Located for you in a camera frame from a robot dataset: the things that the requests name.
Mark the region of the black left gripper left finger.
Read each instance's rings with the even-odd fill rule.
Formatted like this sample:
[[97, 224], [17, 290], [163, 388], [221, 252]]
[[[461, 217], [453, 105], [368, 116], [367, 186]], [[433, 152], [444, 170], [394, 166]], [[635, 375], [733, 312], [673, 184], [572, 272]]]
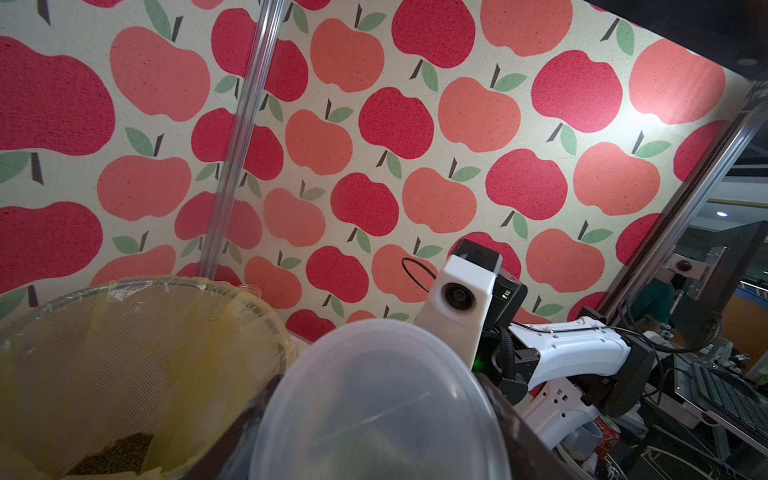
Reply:
[[183, 480], [246, 480], [252, 452], [266, 408], [282, 380], [274, 376], [246, 405], [211, 449], [182, 477]]

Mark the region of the clear jar with mung beans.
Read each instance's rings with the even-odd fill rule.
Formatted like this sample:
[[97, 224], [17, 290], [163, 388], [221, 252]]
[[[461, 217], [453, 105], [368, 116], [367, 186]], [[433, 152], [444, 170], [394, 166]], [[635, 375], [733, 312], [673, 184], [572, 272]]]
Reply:
[[270, 398], [253, 479], [507, 479], [478, 380], [419, 327], [367, 320], [303, 352]]

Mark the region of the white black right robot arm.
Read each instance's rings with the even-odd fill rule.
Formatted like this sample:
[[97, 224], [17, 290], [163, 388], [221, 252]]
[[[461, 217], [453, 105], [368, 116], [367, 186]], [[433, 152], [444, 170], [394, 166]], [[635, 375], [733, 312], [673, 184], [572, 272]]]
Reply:
[[609, 327], [584, 308], [572, 322], [510, 322], [481, 334], [471, 365], [510, 403], [541, 391], [522, 413], [549, 449], [599, 416], [618, 418], [645, 394], [657, 352], [644, 335]]

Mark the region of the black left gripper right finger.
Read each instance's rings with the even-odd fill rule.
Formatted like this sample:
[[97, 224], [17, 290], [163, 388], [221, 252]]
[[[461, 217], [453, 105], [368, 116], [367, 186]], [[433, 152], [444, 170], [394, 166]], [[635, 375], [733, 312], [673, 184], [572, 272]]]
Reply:
[[496, 415], [513, 479], [576, 479], [572, 470], [545, 447], [499, 388], [482, 373], [476, 374], [476, 380]]

